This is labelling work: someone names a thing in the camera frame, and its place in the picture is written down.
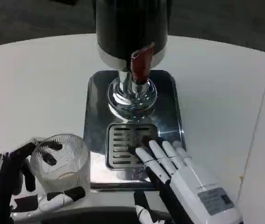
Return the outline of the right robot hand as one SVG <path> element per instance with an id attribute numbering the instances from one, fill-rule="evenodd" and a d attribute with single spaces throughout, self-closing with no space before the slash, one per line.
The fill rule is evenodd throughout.
<path id="1" fill-rule="evenodd" d="M 142 146 L 129 146 L 136 156 L 170 218 L 154 212 L 144 192 L 135 191 L 134 201 L 141 224 L 242 224 L 243 216 L 216 176 L 196 165 L 180 141 L 142 139 Z"/>

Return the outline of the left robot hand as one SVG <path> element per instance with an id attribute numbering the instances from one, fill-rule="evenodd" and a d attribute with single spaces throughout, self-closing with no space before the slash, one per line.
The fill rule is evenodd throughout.
<path id="1" fill-rule="evenodd" d="M 83 187 L 74 187 L 45 195 L 17 198 L 16 206 L 11 205 L 12 196 L 20 194 L 22 185 L 30 192 L 35 190 L 35 176 L 29 168 L 27 157 L 42 144 L 62 149 L 62 146 L 54 141 L 31 139 L 12 152 L 0 153 L 0 224 L 13 224 L 16 221 L 42 217 L 86 196 Z"/>

